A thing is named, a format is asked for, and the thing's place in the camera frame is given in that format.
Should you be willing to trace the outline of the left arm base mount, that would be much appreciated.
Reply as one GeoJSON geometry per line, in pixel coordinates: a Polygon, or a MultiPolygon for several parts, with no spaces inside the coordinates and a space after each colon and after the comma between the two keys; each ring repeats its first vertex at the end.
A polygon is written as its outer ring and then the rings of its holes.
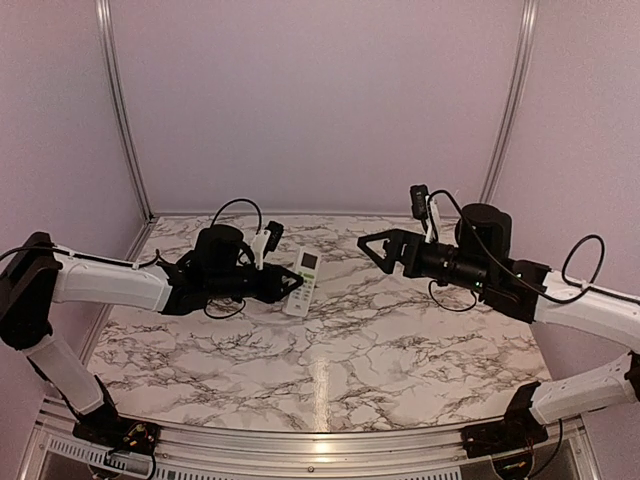
{"type": "Polygon", "coordinates": [[[119,417],[115,422],[99,426],[76,423],[73,436],[115,452],[151,456],[155,452],[160,430],[161,427],[153,422],[119,417]]]}

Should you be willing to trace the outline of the aluminium frame post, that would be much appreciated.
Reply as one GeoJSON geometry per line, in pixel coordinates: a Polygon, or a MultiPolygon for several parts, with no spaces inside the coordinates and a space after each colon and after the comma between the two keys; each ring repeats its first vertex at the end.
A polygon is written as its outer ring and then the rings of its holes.
{"type": "Polygon", "coordinates": [[[511,136],[519,106],[523,99],[531,64],[539,4],[538,0],[525,0],[522,2],[515,58],[508,84],[506,102],[479,197],[479,201],[482,203],[491,203],[493,201],[498,189],[501,172],[506,163],[511,136]]]}
{"type": "Polygon", "coordinates": [[[142,170],[138,161],[136,146],[127,112],[126,99],[117,56],[111,2],[108,0],[96,0],[95,7],[100,32],[101,49],[105,62],[107,83],[115,114],[118,135],[124,153],[125,164],[130,175],[134,196],[136,198],[140,214],[146,223],[150,223],[154,220],[154,214],[144,185],[142,170]]]}

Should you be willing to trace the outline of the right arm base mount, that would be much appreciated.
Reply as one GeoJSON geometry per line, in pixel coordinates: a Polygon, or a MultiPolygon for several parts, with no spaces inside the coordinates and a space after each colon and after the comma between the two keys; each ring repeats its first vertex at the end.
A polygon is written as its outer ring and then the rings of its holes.
{"type": "Polygon", "coordinates": [[[468,458],[491,456],[532,447],[549,438],[544,426],[522,421],[499,420],[467,426],[461,439],[468,458]]]}

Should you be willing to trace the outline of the right aluminium frame post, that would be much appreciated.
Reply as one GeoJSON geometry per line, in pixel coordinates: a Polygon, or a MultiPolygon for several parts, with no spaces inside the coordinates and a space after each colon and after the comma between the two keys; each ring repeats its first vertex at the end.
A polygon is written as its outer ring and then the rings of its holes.
{"type": "Polygon", "coordinates": [[[539,4],[538,0],[525,0],[522,2],[515,58],[508,84],[506,102],[479,197],[479,201],[482,203],[491,203],[493,201],[498,189],[501,172],[506,163],[511,136],[519,106],[523,99],[531,64],[539,4]]]}

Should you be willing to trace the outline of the left aluminium frame post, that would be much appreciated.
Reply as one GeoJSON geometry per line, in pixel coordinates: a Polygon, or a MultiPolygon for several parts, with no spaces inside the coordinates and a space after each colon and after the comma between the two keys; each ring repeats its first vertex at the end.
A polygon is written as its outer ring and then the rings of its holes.
{"type": "Polygon", "coordinates": [[[144,185],[142,170],[138,161],[136,146],[127,112],[126,99],[117,56],[111,2],[108,0],[96,0],[95,7],[100,32],[101,49],[105,62],[107,83],[115,114],[118,135],[124,153],[125,164],[130,175],[134,196],[136,198],[140,214],[146,223],[150,223],[154,220],[154,214],[144,185]]]}

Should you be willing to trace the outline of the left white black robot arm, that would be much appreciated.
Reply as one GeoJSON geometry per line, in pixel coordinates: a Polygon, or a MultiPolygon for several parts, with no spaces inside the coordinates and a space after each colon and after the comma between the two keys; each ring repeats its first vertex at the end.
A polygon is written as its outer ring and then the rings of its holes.
{"type": "Polygon", "coordinates": [[[251,298],[273,304],[304,283],[301,275],[265,261],[280,237],[279,228],[266,229],[246,243],[239,229],[211,225],[177,262],[139,263],[66,250],[36,232],[7,254],[11,260],[1,274],[1,340],[24,354],[102,443],[119,444],[126,423],[106,388],[55,336],[49,321],[52,304],[118,305],[165,316],[203,310],[212,300],[251,298]]]}

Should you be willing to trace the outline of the front aluminium rail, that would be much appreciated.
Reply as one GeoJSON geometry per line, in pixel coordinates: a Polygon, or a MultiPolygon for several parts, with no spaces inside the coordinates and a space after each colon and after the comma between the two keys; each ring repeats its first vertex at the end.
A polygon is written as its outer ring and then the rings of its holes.
{"type": "Polygon", "coordinates": [[[153,457],[115,453],[73,436],[63,401],[46,398],[18,469],[20,479],[493,479],[526,454],[537,479],[599,479],[581,418],[551,426],[546,442],[470,458],[460,424],[357,433],[233,430],[159,421],[153,457]]]}

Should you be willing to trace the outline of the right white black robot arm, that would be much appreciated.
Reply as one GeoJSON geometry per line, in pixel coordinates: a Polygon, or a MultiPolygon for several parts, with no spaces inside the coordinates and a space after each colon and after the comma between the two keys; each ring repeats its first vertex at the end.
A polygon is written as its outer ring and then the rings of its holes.
{"type": "Polygon", "coordinates": [[[455,242],[391,229],[362,236],[357,246],[386,274],[397,264],[407,278],[472,292],[477,300],[514,320],[560,325],[628,348],[628,353],[587,372],[517,390],[495,438],[515,448],[534,421],[559,419],[639,400],[639,300],[571,280],[551,267],[509,256],[511,217],[494,206],[469,204],[460,211],[455,242]]]}

